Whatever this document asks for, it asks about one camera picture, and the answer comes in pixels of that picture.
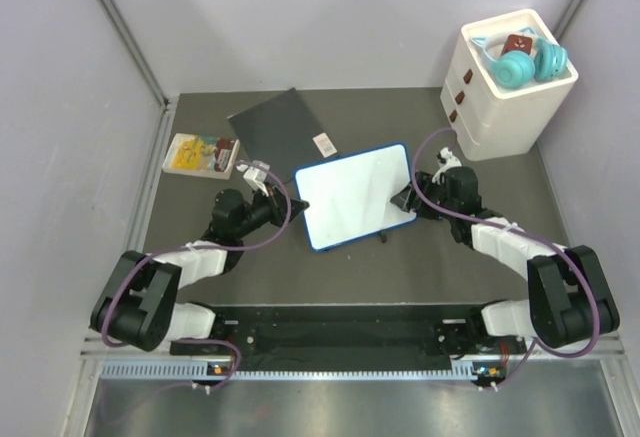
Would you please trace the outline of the blue framed whiteboard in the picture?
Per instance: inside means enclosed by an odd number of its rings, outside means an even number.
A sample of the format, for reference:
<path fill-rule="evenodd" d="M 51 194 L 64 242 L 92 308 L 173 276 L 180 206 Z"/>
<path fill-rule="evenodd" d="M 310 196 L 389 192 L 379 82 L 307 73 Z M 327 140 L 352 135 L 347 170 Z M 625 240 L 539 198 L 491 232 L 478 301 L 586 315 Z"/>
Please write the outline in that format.
<path fill-rule="evenodd" d="M 414 222 L 391 202 L 410 183 L 401 142 L 302 167 L 294 173 L 311 249 L 322 252 Z"/>

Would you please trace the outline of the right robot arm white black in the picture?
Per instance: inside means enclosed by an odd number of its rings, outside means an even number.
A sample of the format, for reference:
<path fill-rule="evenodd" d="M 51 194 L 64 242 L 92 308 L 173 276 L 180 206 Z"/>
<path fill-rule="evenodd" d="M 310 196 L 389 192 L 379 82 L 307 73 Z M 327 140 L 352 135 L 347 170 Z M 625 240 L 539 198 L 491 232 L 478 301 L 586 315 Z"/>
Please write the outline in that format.
<path fill-rule="evenodd" d="M 466 337 L 487 353 L 503 337 L 524 337 L 557 349 L 620 326 L 620 315 L 596 252 L 588 246 L 546 245 L 485 207 L 473 169 L 417 172 L 391 199 L 406 213 L 446 220 L 455 242 L 496 259 L 527 283 L 520 301 L 496 301 L 474 309 Z"/>

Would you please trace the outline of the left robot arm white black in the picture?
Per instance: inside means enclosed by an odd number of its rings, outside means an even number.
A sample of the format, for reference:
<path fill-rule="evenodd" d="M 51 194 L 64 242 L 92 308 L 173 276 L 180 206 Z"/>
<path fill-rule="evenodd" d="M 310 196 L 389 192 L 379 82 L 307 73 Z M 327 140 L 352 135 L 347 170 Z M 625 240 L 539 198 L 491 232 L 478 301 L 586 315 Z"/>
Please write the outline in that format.
<path fill-rule="evenodd" d="M 280 229 L 310 207 L 268 184 L 246 201 L 236 189 L 219 192 L 202 237 L 175 250 L 124 252 L 91 313 L 89 327 L 110 346 L 153 351 L 163 342 L 192 339 L 205 353 L 226 344 L 227 331 L 203 304 L 178 304 L 178 291 L 233 270 L 246 252 L 244 238 L 266 224 Z"/>

